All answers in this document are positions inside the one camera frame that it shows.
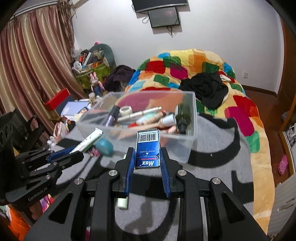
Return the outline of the white green ointment tube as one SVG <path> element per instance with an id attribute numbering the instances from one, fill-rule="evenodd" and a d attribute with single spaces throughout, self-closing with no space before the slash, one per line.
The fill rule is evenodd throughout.
<path id="1" fill-rule="evenodd" d="M 101 136 L 103 135 L 103 131 L 101 129 L 96 128 L 89 136 L 87 136 L 81 143 L 79 143 L 71 152 L 86 152 Z"/>

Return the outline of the blue Max staples box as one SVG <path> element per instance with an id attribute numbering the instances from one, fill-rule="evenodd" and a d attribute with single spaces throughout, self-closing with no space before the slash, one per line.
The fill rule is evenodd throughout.
<path id="1" fill-rule="evenodd" d="M 159 168 L 159 149 L 159 130 L 157 128 L 138 131 L 135 151 L 135 168 Z"/>

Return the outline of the purple spray bottle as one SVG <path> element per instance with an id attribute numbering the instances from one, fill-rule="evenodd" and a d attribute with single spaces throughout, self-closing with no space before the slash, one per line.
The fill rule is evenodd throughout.
<path id="1" fill-rule="evenodd" d="M 112 110 L 110 111 L 108 117 L 103 121 L 103 126 L 114 126 L 116 123 L 116 120 L 118 118 L 120 111 L 120 107 L 117 105 L 114 105 Z"/>

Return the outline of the pink bottle white cap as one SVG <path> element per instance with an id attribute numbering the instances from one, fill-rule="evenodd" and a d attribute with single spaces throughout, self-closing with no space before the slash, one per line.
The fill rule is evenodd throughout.
<path id="1" fill-rule="evenodd" d="M 124 131 L 120 133 L 120 135 L 118 136 L 118 139 L 121 140 L 123 138 L 134 136 L 137 134 L 138 131 L 145 131 L 153 128 L 158 128 L 159 130 L 162 130 L 165 128 L 170 128 L 172 126 L 175 126 L 176 124 L 177 124 L 177 121 L 176 121 L 175 115 L 170 114 L 163 118 L 160 118 L 156 123 L 148 123 L 145 125 L 131 127 L 129 128 L 128 131 Z"/>

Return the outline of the beige tube red cap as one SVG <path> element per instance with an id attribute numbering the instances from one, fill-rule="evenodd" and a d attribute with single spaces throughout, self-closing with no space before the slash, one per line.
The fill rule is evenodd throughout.
<path id="1" fill-rule="evenodd" d="M 135 123 L 138 126 L 147 125 L 147 124 L 150 124 L 150 123 L 156 123 L 161 118 L 165 117 L 166 114 L 167 113 L 164 110 L 158 111 L 157 113 L 146 114 L 146 115 L 142 116 L 141 118 L 139 118 Z"/>

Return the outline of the white marker pen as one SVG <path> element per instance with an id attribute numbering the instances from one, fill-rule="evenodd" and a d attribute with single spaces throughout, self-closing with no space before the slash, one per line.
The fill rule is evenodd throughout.
<path id="1" fill-rule="evenodd" d="M 122 121 L 132 120 L 134 118 L 139 118 L 139 117 L 144 116 L 146 114 L 156 113 L 158 110 L 161 110 L 161 109 L 162 109 L 162 107 L 159 106 L 159 107 L 155 107 L 155 108 L 146 109 L 146 110 L 143 110 L 143 111 L 138 111 L 136 113 L 131 113 L 129 115 L 119 117 L 117 119 L 117 121 L 122 122 Z"/>

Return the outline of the white gauze tape roll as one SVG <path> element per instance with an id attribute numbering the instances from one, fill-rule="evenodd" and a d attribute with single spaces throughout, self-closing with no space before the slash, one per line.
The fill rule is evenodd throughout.
<path id="1" fill-rule="evenodd" d="M 119 110 L 120 116 L 127 116 L 133 113 L 131 106 L 122 106 Z"/>

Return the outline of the teal tape roll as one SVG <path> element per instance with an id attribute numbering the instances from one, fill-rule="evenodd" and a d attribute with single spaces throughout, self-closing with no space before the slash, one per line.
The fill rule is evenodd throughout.
<path id="1" fill-rule="evenodd" d="M 97 140 L 95 147 L 104 156 L 111 156 L 113 153 L 113 144 L 105 138 Z"/>

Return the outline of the red box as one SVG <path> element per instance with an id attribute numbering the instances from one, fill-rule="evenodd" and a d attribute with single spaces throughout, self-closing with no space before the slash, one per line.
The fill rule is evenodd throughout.
<path id="1" fill-rule="evenodd" d="M 70 96 L 70 92 L 67 88 L 60 90 L 57 94 L 55 94 L 49 101 L 44 103 L 45 108 L 48 111 L 55 110 L 68 96 Z"/>

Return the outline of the blue white booklet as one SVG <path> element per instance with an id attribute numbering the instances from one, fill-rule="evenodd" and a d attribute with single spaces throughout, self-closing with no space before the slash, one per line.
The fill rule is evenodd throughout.
<path id="1" fill-rule="evenodd" d="M 61 111 L 61 115 L 75 115 L 79 113 L 83 108 L 87 108 L 88 101 L 69 101 Z"/>

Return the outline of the dark green glass bottle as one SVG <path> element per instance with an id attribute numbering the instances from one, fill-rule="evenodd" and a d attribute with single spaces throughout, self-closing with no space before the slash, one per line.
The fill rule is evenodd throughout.
<path id="1" fill-rule="evenodd" d="M 187 127 L 191 123 L 190 108 L 187 104 L 181 103 L 176 106 L 175 118 L 177 122 L 177 129 L 182 135 L 186 134 Z"/>

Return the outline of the black clothing on bed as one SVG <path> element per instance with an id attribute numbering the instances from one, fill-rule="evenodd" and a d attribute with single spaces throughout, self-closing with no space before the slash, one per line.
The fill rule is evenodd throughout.
<path id="1" fill-rule="evenodd" d="M 219 108 L 229 96 L 229 88 L 222 82 L 218 72 L 199 73 L 184 79 L 179 89 L 194 92 L 196 98 L 211 110 Z"/>

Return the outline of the green storage box clutter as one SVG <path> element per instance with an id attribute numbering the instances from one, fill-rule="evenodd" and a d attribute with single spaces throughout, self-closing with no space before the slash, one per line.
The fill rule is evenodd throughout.
<path id="1" fill-rule="evenodd" d="M 96 43 L 86 50 L 71 49 L 71 56 L 75 60 L 72 71 L 85 91 L 91 89 L 90 74 L 95 73 L 98 80 L 104 83 L 116 67 L 113 51 L 107 44 Z"/>

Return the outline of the striped brown curtain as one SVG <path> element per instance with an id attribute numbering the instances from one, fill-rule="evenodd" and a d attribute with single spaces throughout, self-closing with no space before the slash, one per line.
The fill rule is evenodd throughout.
<path id="1" fill-rule="evenodd" d="M 73 75 L 74 30 L 67 1 L 34 9 L 9 21 L 1 32 L 1 113 L 36 115 L 49 132 L 55 113 L 44 104 L 62 89 L 86 93 Z"/>

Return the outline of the wooden wardrobe shelf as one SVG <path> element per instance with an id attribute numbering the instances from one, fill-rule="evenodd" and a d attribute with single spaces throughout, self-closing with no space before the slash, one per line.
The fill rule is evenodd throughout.
<path id="1" fill-rule="evenodd" d="M 295 34 L 280 18 L 283 32 L 283 69 L 280 87 L 277 94 L 281 107 L 287 113 L 280 127 L 280 138 L 284 146 L 288 161 L 288 171 L 290 175 L 295 173 L 295 164 L 293 162 L 292 148 L 288 142 L 288 128 L 295 122 Z"/>

